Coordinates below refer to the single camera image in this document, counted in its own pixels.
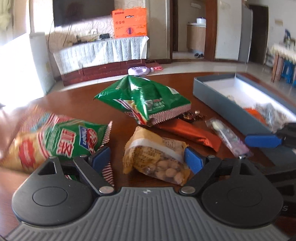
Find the clear sunflower seed bag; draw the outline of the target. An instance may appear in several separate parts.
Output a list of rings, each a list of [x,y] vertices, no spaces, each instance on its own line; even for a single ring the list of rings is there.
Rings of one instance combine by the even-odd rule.
[[[284,125],[290,121],[284,113],[275,109],[270,103],[256,103],[254,107],[255,110],[257,110],[263,116],[267,126],[273,133],[282,129]]]

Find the yellow peanut bag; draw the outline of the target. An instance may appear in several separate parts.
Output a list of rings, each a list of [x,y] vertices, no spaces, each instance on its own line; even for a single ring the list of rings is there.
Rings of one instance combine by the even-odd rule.
[[[147,176],[183,186],[191,170],[185,163],[185,142],[162,138],[138,126],[125,145],[123,173],[136,169]]]

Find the green red chip bag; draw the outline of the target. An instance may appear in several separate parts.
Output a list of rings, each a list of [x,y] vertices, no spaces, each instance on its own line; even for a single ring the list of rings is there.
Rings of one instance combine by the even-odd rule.
[[[1,167],[32,173],[48,158],[70,160],[95,154],[109,142],[113,122],[91,123],[35,109],[21,122],[1,159]]]

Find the green chip bag striped edge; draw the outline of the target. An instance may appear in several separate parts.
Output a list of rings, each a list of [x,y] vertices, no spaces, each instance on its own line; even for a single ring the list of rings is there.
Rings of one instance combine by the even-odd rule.
[[[132,75],[116,81],[94,99],[131,116],[139,125],[144,126],[162,123],[191,109],[191,101],[177,90]]]

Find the orange snack packet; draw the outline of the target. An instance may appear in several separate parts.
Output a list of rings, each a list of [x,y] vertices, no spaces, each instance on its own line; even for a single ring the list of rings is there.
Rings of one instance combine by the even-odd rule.
[[[258,121],[260,121],[262,124],[266,125],[265,118],[256,109],[244,108],[244,110],[252,115],[254,118],[256,118]]]

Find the clear purple candy packet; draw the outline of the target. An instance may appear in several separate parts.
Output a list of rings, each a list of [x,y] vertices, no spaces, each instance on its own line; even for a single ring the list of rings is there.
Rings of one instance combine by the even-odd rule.
[[[205,121],[208,128],[212,129],[221,139],[224,145],[236,158],[252,157],[251,150],[241,141],[241,139],[222,121],[212,118]]]

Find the dark wrapped candy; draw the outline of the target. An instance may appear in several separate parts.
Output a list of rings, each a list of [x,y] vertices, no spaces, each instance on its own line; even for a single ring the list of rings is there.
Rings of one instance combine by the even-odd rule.
[[[206,119],[206,116],[201,114],[199,110],[196,110],[194,112],[187,111],[185,113],[182,113],[178,116],[178,118],[188,123],[193,123],[195,121],[204,121]]]

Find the grey shallow box tray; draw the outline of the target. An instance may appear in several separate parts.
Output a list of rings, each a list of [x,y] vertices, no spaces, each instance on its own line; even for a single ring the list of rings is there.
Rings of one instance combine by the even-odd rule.
[[[243,135],[271,133],[271,129],[245,109],[271,104],[295,122],[295,107],[267,88],[239,73],[195,77],[193,96],[204,102]]]

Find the blue plastic stool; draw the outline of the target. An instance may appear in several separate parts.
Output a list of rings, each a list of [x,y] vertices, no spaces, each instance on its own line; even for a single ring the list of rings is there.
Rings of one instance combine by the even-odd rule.
[[[294,78],[294,71],[295,65],[291,61],[285,60],[283,63],[281,78],[285,79],[288,84],[292,84]]]

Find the dining table with lace cloth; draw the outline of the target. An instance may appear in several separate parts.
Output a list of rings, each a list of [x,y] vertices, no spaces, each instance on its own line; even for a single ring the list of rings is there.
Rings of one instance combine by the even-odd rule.
[[[273,44],[270,53],[274,56],[273,71],[271,81],[280,81],[281,74],[283,71],[284,61],[289,61],[295,64],[295,49],[290,50],[284,45]]]

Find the purple detergent bottle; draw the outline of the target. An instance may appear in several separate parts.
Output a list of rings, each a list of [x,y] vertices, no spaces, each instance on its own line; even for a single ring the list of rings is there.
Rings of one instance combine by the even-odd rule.
[[[146,66],[139,66],[139,67],[131,67],[128,69],[128,75],[133,76],[144,76],[148,75],[149,73],[154,72],[153,67],[146,67]]]

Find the white chest freezer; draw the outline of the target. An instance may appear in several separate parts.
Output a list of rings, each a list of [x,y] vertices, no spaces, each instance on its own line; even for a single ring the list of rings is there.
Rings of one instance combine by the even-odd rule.
[[[26,105],[54,85],[44,33],[25,33],[1,45],[2,105]]]

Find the wooden kitchen cabinet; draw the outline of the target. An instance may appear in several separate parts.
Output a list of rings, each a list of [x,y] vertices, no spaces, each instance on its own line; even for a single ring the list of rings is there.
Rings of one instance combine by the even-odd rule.
[[[187,23],[187,48],[191,52],[204,53],[206,26]]]

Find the orange cardboard box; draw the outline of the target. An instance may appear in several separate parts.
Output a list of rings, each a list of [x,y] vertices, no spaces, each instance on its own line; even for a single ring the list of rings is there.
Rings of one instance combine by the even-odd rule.
[[[131,8],[112,11],[115,38],[147,36],[147,9]]]

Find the black wall television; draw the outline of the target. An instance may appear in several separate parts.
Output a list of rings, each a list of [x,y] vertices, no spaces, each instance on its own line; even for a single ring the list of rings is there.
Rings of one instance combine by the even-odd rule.
[[[114,10],[115,3],[112,0],[56,0],[53,1],[54,26],[108,16]]]

